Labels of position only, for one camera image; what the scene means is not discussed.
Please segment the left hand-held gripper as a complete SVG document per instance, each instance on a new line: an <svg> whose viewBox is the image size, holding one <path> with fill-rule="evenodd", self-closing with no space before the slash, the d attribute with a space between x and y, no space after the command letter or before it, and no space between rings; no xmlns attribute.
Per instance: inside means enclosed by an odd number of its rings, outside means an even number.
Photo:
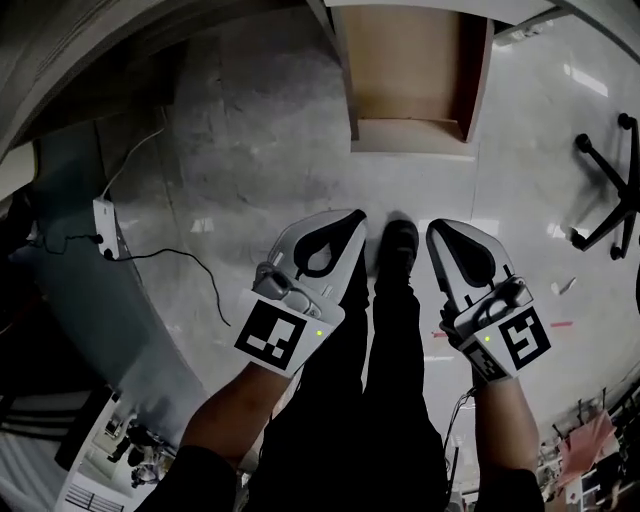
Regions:
<svg viewBox="0 0 640 512"><path fill-rule="evenodd" d="M360 209L329 210L288 226L244 289L233 347L292 376L342 323L340 306L367 236Z"/></svg>

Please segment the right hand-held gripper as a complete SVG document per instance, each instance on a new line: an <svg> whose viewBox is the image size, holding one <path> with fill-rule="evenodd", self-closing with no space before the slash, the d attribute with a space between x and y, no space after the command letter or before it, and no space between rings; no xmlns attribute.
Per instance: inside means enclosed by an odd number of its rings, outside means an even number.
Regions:
<svg viewBox="0 0 640 512"><path fill-rule="evenodd" d="M533 297L523 278L510 277L513 265L496 238L468 223L436 219L426 243L438 286L458 312L441 311L442 330L484 381L515 378L551 348Z"/></svg>

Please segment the wooden drawer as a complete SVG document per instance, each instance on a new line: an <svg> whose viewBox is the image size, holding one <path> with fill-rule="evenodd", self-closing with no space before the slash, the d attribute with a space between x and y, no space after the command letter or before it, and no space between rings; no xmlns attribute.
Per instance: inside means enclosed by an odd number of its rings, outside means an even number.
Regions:
<svg viewBox="0 0 640 512"><path fill-rule="evenodd" d="M494 22L435 6L330 8L354 153L473 161Z"/></svg>

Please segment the person's right forearm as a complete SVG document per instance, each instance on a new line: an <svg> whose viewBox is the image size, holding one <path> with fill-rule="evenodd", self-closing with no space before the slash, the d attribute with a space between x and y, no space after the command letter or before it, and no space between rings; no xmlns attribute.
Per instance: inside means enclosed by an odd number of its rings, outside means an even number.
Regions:
<svg viewBox="0 0 640 512"><path fill-rule="evenodd" d="M476 391L475 439L482 482L510 470L537 467L540 446L538 427L517 378L480 383Z"/></svg>

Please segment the person's left forearm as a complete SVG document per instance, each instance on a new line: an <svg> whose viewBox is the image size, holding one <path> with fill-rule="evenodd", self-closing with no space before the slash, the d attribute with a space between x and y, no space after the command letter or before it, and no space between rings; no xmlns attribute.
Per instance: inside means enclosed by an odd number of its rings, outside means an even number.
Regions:
<svg viewBox="0 0 640 512"><path fill-rule="evenodd" d="M211 396L189 420L181 446L216 453L236 469L291 380L255 363Z"/></svg>

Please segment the grey wooden desk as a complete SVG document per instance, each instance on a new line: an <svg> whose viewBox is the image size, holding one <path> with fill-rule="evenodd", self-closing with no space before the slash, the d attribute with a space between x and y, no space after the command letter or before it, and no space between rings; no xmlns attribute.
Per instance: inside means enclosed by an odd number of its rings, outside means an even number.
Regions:
<svg viewBox="0 0 640 512"><path fill-rule="evenodd" d="M0 0L0 163L16 146L161 95L134 88L133 65L234 19L308 7L341 64L330 8L435 6L519 26L548 0Z"/></svg>

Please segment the person's right black shoe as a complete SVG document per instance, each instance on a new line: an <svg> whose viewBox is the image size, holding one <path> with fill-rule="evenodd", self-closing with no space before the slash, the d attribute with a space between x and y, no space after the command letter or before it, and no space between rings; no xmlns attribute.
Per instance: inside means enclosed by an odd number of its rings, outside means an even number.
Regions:
<svg viewBox="0 0 640 512"><path fill-rule="evenodd" d="M378 247L376 269L379 280L408 281L419 249L416 225L403 218L388 222Z"/></svg>

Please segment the red floor tape strip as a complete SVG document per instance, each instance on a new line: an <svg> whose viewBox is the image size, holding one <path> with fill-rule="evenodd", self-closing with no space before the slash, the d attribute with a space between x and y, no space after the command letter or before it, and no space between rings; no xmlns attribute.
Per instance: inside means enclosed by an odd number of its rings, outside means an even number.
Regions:
<svg viewBox="0 0 640 512"><path fill-rule="evenodd" d="M556 329L556 328L571 328L574 325L573 321L560 321L560 322L551 322L549 324L544 325L545 330ZM431 337L433 339L447 339L448 334L442 330L436 330L431 332Z"/></svg>

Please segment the person's black trousers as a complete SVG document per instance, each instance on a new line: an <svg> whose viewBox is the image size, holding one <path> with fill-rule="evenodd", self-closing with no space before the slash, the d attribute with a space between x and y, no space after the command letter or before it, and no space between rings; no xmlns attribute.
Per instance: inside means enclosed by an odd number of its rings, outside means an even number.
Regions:
<svg viewBox="0 0 640 512"><path fill-rule="evenodd" d="M243 512L444 512L445 455L425 400L420 305L358 264L344 321L267 425Z"/></svg>

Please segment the pink sheet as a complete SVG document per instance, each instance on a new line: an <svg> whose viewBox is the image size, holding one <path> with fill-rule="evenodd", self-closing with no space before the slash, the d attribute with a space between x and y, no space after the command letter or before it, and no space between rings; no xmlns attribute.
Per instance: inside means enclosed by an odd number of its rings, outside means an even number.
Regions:
<svg viewBox="0 0 640 512"><path fill-rule="evenodd" d="M602 451L615 431L616 427L606 410L574 429L560 444L561 472L557 486L566 487L601 460Z"/></svg>

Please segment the white power strip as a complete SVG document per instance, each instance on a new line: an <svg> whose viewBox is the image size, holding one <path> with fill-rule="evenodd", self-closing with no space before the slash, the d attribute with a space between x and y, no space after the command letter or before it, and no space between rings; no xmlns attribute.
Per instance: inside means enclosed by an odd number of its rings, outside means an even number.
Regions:
<svg viewBox="0 0 640 512"><path fill-rule="evenodd" d="M93 214L96 235L99 237L98 249L107 259L119 258L119 244L114 204L102 197L93 200Z"/></svg>

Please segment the person's black top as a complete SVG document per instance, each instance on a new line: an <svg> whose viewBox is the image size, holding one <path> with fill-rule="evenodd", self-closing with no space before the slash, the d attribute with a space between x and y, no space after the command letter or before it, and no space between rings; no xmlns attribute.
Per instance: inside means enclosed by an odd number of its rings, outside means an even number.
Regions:
<svg viewBox="0 0 640 512"><path fill-rule="evenodd" d="M217 454L184 447L168 474L135 512L233 512L237 476ZM246 512L444 512L443 493L421 495L398 481L385 489L344 477L277 476L263 495L251 491ZM501 470L480 490L476 512L545 512L535 475L524 469Z"/></svg>

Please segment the white cluttered shelf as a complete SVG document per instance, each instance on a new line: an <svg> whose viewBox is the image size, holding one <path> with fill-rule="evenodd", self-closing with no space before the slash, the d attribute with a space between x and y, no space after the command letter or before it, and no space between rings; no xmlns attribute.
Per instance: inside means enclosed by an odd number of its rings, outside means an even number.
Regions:
<svg viewBox="0 0 640 512"><path fill-rule="evenodd" d="M54 512L134 512L170 469L177 449L122 412L105 386L91 393L56 453L68 471Z"/></svg>

